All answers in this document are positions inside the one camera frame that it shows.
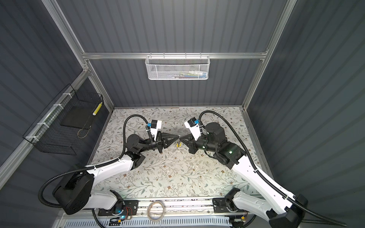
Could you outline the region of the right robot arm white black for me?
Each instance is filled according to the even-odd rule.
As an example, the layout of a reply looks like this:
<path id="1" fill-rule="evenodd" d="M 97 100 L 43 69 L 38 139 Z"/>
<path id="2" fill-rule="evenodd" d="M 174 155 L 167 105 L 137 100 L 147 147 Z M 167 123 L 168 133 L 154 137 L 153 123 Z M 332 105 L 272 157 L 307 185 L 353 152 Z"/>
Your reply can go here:
<path id="1" fill-rule="evenodd" d="M 297 228 L 300 225 L 305 213 L 289 201 L 294 194 L 283 189 L 260 168 L 255 168 L 250 163 L 249 155 L 227 140 L 219 123 L 213 122 L 203 127 L 192 118 L 184 125 L 191 133 L 180 140 L 188 146 L 189 153 L 195 154 L 198 150 L 212 152 L 213 158 L 241 176 L 263 197 L 259 199 L 233 188 L 225 196 L 229 211 L 249 211 L 266 220 L 272 228 Z"/>

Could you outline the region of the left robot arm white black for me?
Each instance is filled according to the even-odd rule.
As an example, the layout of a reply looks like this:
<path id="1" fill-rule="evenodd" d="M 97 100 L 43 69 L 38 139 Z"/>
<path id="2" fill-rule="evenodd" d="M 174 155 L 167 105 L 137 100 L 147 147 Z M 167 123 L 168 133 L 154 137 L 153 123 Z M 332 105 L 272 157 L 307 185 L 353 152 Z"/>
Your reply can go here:
<path id="1" fill-rule="evenodd" d="M 130 135 L 125 143 L 127 151 L 121 159 L 102 167 L 91 167 L 88 171 L 65 175 L 53 191 L 53 196 L 68 214 L 72 215 L 86 209 L 104 209 L 113 215 L 126 212 L 124 200 L 114 190 L 97 191 L 94 187 L 119 173 L 136 169 L 145 159 L 142 152 L 157 149 L 160 153 L 179 139 L 178 135 L 157 132 L 157 137 L 143 139 Z"/>

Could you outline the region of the tape roll clear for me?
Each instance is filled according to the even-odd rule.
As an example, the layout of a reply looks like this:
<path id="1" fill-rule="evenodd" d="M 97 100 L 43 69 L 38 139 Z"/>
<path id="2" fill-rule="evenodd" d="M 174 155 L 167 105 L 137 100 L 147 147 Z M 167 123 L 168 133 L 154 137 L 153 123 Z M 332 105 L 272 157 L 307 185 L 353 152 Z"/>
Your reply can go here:
<path id="1" fill-rule="evenodd" d="M 165 215 L 165 205 L 162 201 L 154 201 L 147 208 L 147 217 L 152 222 L 159 222 L 164 218 Z"/>

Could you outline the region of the items in white basket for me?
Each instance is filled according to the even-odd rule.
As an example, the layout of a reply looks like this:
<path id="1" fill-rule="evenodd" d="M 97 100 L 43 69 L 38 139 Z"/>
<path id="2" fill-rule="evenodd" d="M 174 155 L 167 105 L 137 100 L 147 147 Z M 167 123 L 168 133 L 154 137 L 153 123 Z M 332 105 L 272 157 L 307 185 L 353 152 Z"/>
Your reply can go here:
<path id="1" fill-rule="evenodd" d="M 208 72 L 206 71 L 175 72 L 174 74 L 167 75 L 166 77 L 173 79 L 207 79 Z"/>

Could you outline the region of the yellow marker in black basket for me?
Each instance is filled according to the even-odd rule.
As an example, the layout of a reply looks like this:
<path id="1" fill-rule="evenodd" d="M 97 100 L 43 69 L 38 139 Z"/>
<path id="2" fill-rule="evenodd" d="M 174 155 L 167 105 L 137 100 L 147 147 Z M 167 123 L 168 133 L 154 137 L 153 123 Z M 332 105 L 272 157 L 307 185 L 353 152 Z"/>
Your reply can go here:
<path id="1" fill-rule="evenodd" d="M 94 111 L 93 111 L 93 113 L 92 113 L 92 115 L 93 115 L 93 116 L 96 116 L 96 115 L 98 114 L 98 112 L 99 112 L 99 110 L 101 109 L 102 105 L 103 105 L 103 102 L 100 102 L 100 103 L 98 104 L 98 106 L 95 108 L 95 110 L 94 110 Z"/>

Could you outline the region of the black pad in basket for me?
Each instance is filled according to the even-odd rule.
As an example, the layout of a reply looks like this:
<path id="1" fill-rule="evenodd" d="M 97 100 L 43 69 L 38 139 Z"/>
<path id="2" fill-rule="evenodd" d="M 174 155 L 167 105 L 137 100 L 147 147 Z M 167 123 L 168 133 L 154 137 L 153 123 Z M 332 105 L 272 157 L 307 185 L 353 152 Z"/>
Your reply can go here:
<path id="1" fill-rule="evenodd" d="M 92 115 L 91 108 L 74 106 L 62 119 L 60 125 L 77 129 L 89 130 L 96 116 Z"/>

